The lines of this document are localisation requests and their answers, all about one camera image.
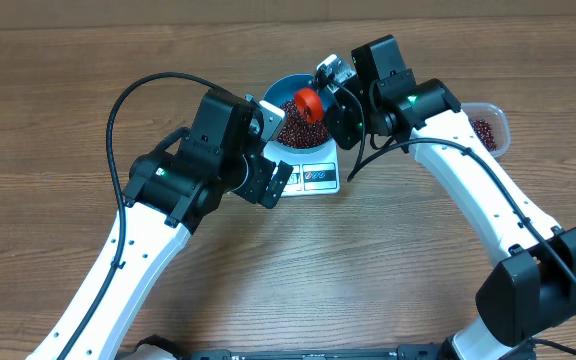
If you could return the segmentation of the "red measuring scoop blue handle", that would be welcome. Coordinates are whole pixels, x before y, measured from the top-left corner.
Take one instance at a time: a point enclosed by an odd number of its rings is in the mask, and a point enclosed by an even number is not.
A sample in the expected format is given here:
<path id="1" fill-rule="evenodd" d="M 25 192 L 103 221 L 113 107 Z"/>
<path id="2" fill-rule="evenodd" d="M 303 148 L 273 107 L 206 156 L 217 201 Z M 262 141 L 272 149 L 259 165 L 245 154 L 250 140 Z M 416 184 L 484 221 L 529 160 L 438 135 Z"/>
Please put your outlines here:
<path id="1" fill-rule="evenodd" d="M 311 88 L 302 88 L 294 94 L 295 105 L 301 116 L 310 124 L 323 120 L 324 107 L 318 93 Z"/>

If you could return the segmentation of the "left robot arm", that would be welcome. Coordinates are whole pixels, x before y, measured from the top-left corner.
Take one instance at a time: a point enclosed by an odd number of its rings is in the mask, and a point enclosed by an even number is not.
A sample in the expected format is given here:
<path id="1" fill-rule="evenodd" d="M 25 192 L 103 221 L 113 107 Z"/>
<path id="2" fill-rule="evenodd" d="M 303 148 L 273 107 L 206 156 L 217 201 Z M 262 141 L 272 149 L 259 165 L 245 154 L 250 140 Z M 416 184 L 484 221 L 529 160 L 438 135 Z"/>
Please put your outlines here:
<path id="1" fill-rule="evenodd" d="M 187 135 L 178 154 L 139 157 L 97 260 L 33 359 L 112 359 L 153 285 L 201 220 L 234 192 L 274 207 L 293 168 L 263 157 L 261 138 L 225 150 Z"/>

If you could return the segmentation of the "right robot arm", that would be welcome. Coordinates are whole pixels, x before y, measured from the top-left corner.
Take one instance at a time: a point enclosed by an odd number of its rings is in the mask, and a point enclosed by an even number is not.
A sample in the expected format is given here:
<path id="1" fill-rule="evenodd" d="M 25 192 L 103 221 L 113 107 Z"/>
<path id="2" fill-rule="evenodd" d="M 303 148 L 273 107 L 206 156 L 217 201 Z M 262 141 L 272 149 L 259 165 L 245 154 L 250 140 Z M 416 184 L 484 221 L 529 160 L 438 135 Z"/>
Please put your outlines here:
<path id="1" fill-rule="evenodd" d="M 418 82 L 394 37 L 331 55 L 314 84 L 333 96 L 324 123 L 343 149 L 375 136 L 424 166 L 470 223 L 492 264 L 476 319 L 429 349 L 433 359 L 532 359 L 542 333 L 576 316 L 576 227 L 565 229 L 513 182 L 438 79 Z"/>

